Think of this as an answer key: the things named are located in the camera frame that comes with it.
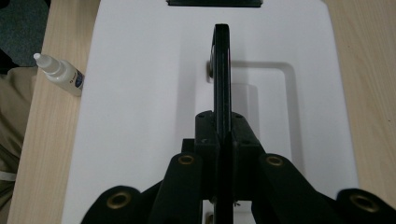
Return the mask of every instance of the mounting hole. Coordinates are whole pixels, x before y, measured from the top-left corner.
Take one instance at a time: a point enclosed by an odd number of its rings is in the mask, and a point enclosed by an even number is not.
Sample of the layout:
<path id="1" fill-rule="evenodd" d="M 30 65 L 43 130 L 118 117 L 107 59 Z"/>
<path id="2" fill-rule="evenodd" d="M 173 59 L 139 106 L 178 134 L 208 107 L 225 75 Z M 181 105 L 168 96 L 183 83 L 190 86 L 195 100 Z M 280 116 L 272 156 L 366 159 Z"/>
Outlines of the mounting hole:
<path id="1" fill-rule="evenodd" d="M 373 200 L 363 195 L 352 194 L 350 195 L 349 199 L 353 202 L 353 204 L 366 212 L 375 213 L 379 210 L 379 206 L 373 202 Z"/>
<path id="2" fill-rule="evenodd" d="M 269 156 L 265 160 L 268 162 L 268 164 L 273 165 L 273 166 L 283 165 L 283 160 L 276 156 Z"/>
<path id="3" fill-rule="evenodd" d="M 178 158 L 178 163 L 182 165 L 190 165 L 194 162 L 194 157 L 192 156 L 181 156 Z"/>
<path id="4" fill-rule="evenodd" d="M 131 201 L 131 194 L 127 191 L 120 191 L 111 195 L 107 199 L 107 207 L 111 209 L 119 209 L 127 205 Z"/>

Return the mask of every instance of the white dropper bottle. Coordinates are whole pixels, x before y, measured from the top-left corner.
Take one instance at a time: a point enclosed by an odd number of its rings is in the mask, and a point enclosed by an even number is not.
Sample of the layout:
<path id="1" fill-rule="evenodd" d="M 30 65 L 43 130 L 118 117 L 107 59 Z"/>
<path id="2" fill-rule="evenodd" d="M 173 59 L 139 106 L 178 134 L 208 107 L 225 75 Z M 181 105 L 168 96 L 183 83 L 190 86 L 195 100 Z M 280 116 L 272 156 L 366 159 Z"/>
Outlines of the white dropper bottle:
<path id="1" fill-rule="evenodd" d="M 33 57 L 49 81 L 73 95 L 81 95 L 84 75 L 75 66 L 65 60 L 56 60 L 45 54 L 36 53 Z"/>

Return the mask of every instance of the person's leg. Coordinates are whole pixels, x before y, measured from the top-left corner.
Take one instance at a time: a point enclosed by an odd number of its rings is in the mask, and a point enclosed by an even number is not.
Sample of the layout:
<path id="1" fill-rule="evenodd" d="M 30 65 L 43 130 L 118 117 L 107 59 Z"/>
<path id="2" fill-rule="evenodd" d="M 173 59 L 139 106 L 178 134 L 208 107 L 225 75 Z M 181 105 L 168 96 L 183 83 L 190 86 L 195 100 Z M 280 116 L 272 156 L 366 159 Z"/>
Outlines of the person's leg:
<path id="1" fill-rule="evenodd" d="M 9 199 L 6 202 L 6 204 L 1 208 L 1 211 L 0 211 L 0 224 L 7 223 L 10 206 L 11 206 L 11 199 Z"/>
<path id="2" fill-rule="evenodd" d="M 0 217 L 12 197 L 36 73 L 36 67 L 18 67 L 0 75 Z"/>

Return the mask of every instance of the white plastic tray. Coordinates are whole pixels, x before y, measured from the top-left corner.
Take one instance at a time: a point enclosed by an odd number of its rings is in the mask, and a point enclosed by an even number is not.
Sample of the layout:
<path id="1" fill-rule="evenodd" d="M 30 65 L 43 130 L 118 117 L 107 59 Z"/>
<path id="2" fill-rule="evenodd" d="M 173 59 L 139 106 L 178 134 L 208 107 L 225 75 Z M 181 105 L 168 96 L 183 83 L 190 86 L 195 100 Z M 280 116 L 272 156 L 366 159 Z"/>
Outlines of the white plastic tray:
<path id="1" fill-rule="evenodd" d="M 261 8 L 169 7 L 102 0 L 92 39 L 63 223 L 79 223 L 117 185 L 141 191 L 213 109 L 216 23 L 230 26 L 233 111 L 267 152 L 289 158 L 320 192 L 358 186 L 332 24 L 320 0 Z M 248 204 L 235 223 L 249 223 Z"/>

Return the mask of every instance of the bottle cap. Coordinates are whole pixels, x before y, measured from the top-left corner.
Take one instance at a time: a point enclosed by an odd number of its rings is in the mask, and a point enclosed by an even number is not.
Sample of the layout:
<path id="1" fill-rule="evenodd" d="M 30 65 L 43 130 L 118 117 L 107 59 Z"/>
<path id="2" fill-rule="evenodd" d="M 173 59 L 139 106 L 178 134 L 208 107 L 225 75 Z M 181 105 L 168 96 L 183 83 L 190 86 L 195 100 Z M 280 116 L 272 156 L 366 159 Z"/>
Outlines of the bottle cap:
<path id="1" fill-rule="evenodd" d="M 34 56 L 37 66 L 39 66 L 48 75 L 55 75 L 60 73 L 63 69 L 63 65 L 56 59 L 49 55 L 36 53 Z"/>

